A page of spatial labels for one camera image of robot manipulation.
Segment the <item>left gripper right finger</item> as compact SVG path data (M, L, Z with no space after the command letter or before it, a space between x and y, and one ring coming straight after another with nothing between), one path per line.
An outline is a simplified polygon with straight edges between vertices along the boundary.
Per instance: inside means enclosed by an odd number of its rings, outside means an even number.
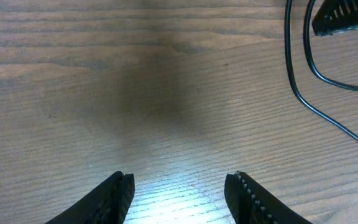
M236 224L311 224L245 172L226 176L224 197Z

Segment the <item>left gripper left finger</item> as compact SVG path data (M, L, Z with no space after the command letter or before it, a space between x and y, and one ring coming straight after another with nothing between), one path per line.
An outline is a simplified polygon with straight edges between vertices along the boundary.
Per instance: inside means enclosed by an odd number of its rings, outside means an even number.
M134 175L117 171L47 224L123 224L134 193Z

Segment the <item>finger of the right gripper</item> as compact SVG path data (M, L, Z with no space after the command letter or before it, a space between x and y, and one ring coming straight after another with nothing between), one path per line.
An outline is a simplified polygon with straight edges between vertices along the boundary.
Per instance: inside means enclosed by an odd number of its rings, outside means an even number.
M358 0L324 0L311 24L317 36L358 29Z

